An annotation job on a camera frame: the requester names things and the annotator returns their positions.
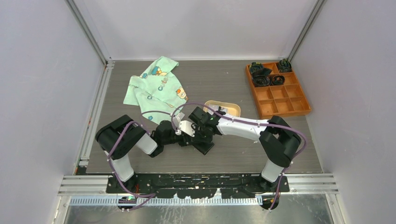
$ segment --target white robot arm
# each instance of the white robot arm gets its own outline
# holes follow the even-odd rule
[[[266,184],[271,185],[276,182],[282,170],[290,165],[301,143],[300,137],[294,132],[281,128],[263,126],[268,123],[288,126],[278,116],[269,120],[254,120],[219,113],[221,116],[211,115],[197,107],[189,116],[193,123],[180,121],[183,117],[180,113],[181,115],[175,119],[177,131],[173,129],[170,121],[164,120],[150,136],[140,126],[129,127],[111,156],[114,169],[123,182],[134,176],[127,154],[133,146],[137,146],[151,157],[160,154],[164,145],[174,143],[181,146],[192,145],[201,153],[206,154],[214,146],[212,138],[215,134],[235,135],[261,143],[269,158],[261,172],[261,177]],[[96,141],[106,154],[110,152],[121,131],[130,121],[132,119],[124,115],[98,131]]]

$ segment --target beige tray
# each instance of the beige tray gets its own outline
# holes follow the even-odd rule
[[[240,107],[238,105],[236,105],[236,104],[209,100],[209,101],[207,101],[205,103],[205,105],[206,106],[210,106],[210,105],[221,106],[222,108],[226,108],[227,109],[226,113],[231,114],[231,115],[236,116],[236,117],[240,116]]]

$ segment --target aluminum frame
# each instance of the aluminum frame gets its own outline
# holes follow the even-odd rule
[[[74,17],[76,18],[76,21],[79,23],[81,29],[83,30],[84,34],[88,38],[89,43],[95,50],[99,59],[102,61],[103,64],[107,64],[107,59],[106,59],[105,55],[103,54],[102,50],[100,49],[97,41],[95,40],[95,37],[93,36],[91,30],[89,29],[88,24],[84,20],[84,17],[81,14],[81,12],[80,12],[79,8],[77,7],[76,3],[74,2],[74,0],[65,0],[65,2],[69,6],[71,12],[73,13]]]
[[[78,156],[78,165],[87,166],[89,161],[89,155],[91,153],[92,144],[95,139],[95,131],[98,127],[100,113],[102,112],[103,103],[109,85],[110,76],[114,68],[114,61],[109,60],[107,66],[102,74],[94,104],[91,109],[90,123],[84,134],[84,139],[80,147],[80,153]]]
[[[300,48],[303,40],[305,39],[308,31],[312,27],[313,23],[315,22],[316,18],[318,17],[320,11],[322,10],[323,5],[326,3],[327,0],[317,0],[315,6],[313,7],[310,16],[308,17],[307,22],[305,23],[303,29],[301,30],[300,35],[297,38],[296,43],[294,44],[291,52],[289,54],[288,60],[292,61],[294,56],[296,55],[298,49]]]
[[[283,192],[282,195],[302,195],[302,194],[324,194],[329,203],[330,212],[334,223],[344,224],[344,218],[340,209],[336,195],[339,191],[332,174],[285,174],[288,178],[290,192]],[[59,206],[54,218],[55,224],[64,222],[69,206],[117,206],[118,199],[129,194],[107,194],[107,180],[109,175],[68,175],[64,176],[58,192],[60,197]],[[174,198],[162,199],[153,198],[145,206],[210,206],[210,205],[254,205],[262,203],[262,197],[274,195],[273,192],[257,194],[256,198],[245,199],[222,199],[218,189],[213,198],[209,199],[180,199],[177,195]],[[144,201],[138,198],[137,205]]]

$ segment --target cloth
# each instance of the cloth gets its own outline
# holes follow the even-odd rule
[[[124,104],[138,105],[142,113],[164,111],[172,114],[176,107],[188,100],[179,80],[171,72],[178,65],[179,62],[162,56],[140,76],[132,76]],[[157,124],[170,120],[170,116],[163,113],[146,113],[143,116]]]

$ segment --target metal floor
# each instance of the metal floor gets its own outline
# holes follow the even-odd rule
[[[124,105],[132,75],[140,75],[152,62],[134,61],[115,63],[111,73],[105,101],[100,114],[98,129],[127,114],[139,120],[138,106]],[[241,107],[241,117],[257,119],[255,103],[251,95],[244,68],[251,61],[180,61],[172,70],[184,87],[189,102],[204,103],[216,100],[235,103]],[[182,110],[187,116],[194,106]],[[303,132],[309,139],[308,147],[288,170],[290,173],[322,172],[305,117],[285,118],[288,124]],[[149,129],[156,124],[145,119]],[[202,155],[192,146],[167,145],[164,152],[155,158],[133,148],[129,152],[131,165],[137,173],[258,173],[264,167],[267,157],[260,143],[235,136],[215,136],[215,146],[207,155]],[[110,173],[106,156],[94,142],[87,167],[87,173]]]
[[[271,213],[259,205],[148,206],[121,213],[115,206],[71,206],[65,224],[333,224],[325,195],[284,195]]]

